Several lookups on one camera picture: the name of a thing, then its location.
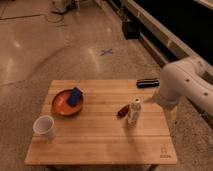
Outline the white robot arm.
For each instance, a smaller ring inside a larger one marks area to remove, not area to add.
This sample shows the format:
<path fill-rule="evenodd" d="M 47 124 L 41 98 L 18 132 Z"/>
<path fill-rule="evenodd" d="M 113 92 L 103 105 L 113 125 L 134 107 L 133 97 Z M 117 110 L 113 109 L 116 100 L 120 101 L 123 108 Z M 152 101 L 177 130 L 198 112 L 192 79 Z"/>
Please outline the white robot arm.
<path fill-rule="evenodd" d="M 172 110 L 184 96 L 213 117 L 213 85 L 202 78 L 206 71 L 205 61 L 197 56 L 165 65 L 153 101 Z"/>

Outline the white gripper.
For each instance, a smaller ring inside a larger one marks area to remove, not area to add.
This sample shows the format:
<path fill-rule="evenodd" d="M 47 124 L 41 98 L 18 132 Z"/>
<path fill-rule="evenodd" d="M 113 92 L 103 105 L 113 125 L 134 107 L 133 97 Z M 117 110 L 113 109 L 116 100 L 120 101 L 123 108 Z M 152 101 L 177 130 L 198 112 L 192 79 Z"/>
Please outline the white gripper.
<path fill-rule="evenodd" d="M 158 90 L 153 94 L 153 100 L 160 105 L 162 108 L 166 108 L 165 111 L 166 118 L 173 122 L 176 119 L 177 108 L 174 108 L 177 105 L 176 101 L 169 101 L 166 98 L 162 97 Z"/>

